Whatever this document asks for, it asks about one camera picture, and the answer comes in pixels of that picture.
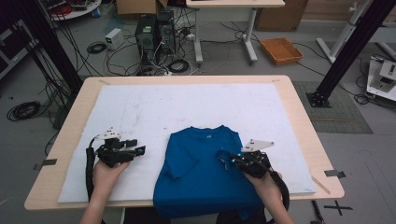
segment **black cross marking on floor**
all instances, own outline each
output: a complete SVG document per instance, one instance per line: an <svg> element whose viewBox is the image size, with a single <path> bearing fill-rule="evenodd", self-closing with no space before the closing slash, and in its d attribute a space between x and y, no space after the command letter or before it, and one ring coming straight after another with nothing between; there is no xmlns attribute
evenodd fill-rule
<svg viewBox="0 0 396 224"><path fill-rule="evenodd" d="M351 207L344 207L344 206L340 206L340 205L338 204L338 202L337 202L337 201L335 201L335 206L324 205L323 207L324 207L324 208L332 208L332 209L337 209L337 210L338 210L338 213L340 214L340 216L342 216L342 215L343 215L343 213L341 212L341 209L346 209L346 210L353 210L353 208L351 208Z"/></svg>

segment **gray floor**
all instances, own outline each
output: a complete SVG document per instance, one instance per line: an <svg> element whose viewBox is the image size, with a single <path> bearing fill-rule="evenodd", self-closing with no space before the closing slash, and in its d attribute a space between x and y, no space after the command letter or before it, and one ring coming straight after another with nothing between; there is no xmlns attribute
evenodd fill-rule
<svg viewBox="0 0 396 224"><path fill-rule="evenodd" d="M113 28L124 29L123 32L134 33L133 21L122 21L114 16L112 11L94 19L89 15L68 22L70 30L84 56L85 48L94 41L104 41L104 36ZM237 23L245 28L243 22ZM218 22L203 23L202 39L233 40L233 31L225 28ZM259 39L286 36L293 42L305 44L322 54L315 40L322 37L332 42L340 34L344 24L334 21L303 21L295 33L255 32ZM380 38L393 36L389 32L381 32ZM61 41L73 63L76 63L73 48L66 43L62 34ZM254 49L259 62L249 66L247 54L240 42L227 45L203 44L205 63L200 70L194 63L192 72L199 75L287 75L294 81L321 81L323 76L301 67L299 64L273 65L260 45L253 41ZM319 58L311 49L297 46L304 57L301 64L326 74L331 64ZM193 60L191 44L185 47L187 59ZM355 81L361 75L361 70L368 71L370 55L385 53L374 43L369 43L360 57L362 64L356 60L342 79L343 86L354 93L364 93ZM105 53L91 55L89 63L102 75L104 72ZM138 62L139 55L136 46L115 55L113 63L128 67ZM79 72L82 77L88 76L88 70L83 68ZM40 93L45 88L45 79L35 63L26 57L7 76L0 80L0 223L77 223L82 210L65 211L27 211L23 204L33 186L38 171L34 170L37 163L45 158L44 147L56 134L48 118L37 118L12 122L7 120L8 110L27 101L39 101L44 104L47 95ZM396 104L379 99L384 104L396 107ZM358 105L359 111L373 130L373 134L345 134L345 133L318 133L332 162L338 171L344 171L345 178L341 183L345 190L345 197L338 199L340 206L351 207L353 210L342 210L342 215L336 209L324 208L324 205L335 205L334 200L320 200L318 206L326 223L396 223L396 178L393 173L396 169L396 114L376 105ZM316 220L311 202L292 202L290 212L296 223L310 223ZM107 223L120 223L120 209L107 209ZM213 223L215 216L183 218L174 223Z"/></svg>

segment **human arm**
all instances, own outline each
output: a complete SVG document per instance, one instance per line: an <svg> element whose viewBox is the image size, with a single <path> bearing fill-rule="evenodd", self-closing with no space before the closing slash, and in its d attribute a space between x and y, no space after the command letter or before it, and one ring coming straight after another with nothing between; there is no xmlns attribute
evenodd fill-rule
<svg viewBox="0 0 396 224"><path fill-rule="evenodd" d="M120 174L129 166L129 162L108 167L102 161L96 163L93 169L93 182L95 187L91 201L81 218L80 224L101 223L102 214L110 197L111 191L116 186Z"/></svg>
<svg viewBox="0 0 396 224"><path fill-rule="evenodd" d="M279 187L268 172L262 178L255 178L247 174L245 174L245 177L254 186L258 196L262 199L262 202L277 224L294 223L294 220L282 203L282 195Z"/></svg>

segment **orange basket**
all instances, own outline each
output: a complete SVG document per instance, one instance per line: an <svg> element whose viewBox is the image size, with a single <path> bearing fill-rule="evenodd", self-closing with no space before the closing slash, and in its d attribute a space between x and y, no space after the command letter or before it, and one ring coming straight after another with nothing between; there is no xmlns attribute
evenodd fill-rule
<svg viewBox="0 0 396 224"><path fill-rule="evenodd" d="M286 38L264 39L260 41L262 49L276 65L295 63L303 58L303 54Z"/></svg>

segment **desk leg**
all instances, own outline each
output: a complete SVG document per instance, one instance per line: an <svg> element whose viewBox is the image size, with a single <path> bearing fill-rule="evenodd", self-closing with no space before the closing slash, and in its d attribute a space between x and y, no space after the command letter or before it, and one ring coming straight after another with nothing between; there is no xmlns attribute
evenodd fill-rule
<svg viewBox="0 0 396 224"><path fill-rule="evenodd" d="M254 52L253 46L251 45L250 42L251 33L253 32L254 19L256 18L256 13L257 13L257 8L255 7L252 8L250 11L250 18L248 20L247 34L243 35L243 40L247 48L248 56L250 58L250 65L253 65L255 62L258 61L256 53Z"/></svg>
<svg viewBox="0 0 396 224"><path fill-rule="evenodd" d="M199 40L199 9L195 10L195 37L194 37L194 51L195 51L195 61L198 66L204 61L202 57L201 42Z"/></svg>

